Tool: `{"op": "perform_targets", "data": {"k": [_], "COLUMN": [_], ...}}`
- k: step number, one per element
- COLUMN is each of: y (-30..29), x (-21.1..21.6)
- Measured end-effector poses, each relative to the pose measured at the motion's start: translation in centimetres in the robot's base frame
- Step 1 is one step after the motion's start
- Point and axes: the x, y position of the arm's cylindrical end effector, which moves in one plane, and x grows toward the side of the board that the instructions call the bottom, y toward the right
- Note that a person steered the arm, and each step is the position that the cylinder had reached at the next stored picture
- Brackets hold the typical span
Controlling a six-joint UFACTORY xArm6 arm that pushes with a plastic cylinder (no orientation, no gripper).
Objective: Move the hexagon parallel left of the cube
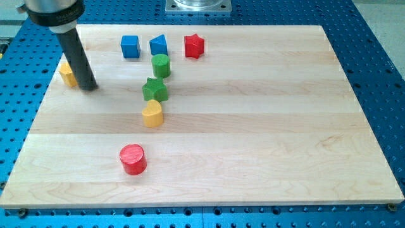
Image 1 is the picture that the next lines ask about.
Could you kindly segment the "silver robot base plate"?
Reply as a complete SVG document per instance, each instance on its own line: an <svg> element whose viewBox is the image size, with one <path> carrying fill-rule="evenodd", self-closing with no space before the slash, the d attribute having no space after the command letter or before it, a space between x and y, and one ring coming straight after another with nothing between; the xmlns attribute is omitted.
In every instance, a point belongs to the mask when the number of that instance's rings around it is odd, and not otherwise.
<svg viewBox="0 0 405 228"><path fill-rule="evenodd" d="M231 12L231 0L166 0L165 11L183 12Z"/></svg>

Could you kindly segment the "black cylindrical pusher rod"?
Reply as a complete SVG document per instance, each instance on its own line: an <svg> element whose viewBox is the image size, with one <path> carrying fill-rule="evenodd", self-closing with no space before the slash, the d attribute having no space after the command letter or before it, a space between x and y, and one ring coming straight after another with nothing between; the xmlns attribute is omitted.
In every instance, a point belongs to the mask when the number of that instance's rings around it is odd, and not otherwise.
<svg viewBox="0 0 405 228"><path fill-rule="evenodd" d="M77 30L73 28L65 33L56 34L56 37L72 69L79 88L83 91L93 91L97 89L96 79Z"/></svg>

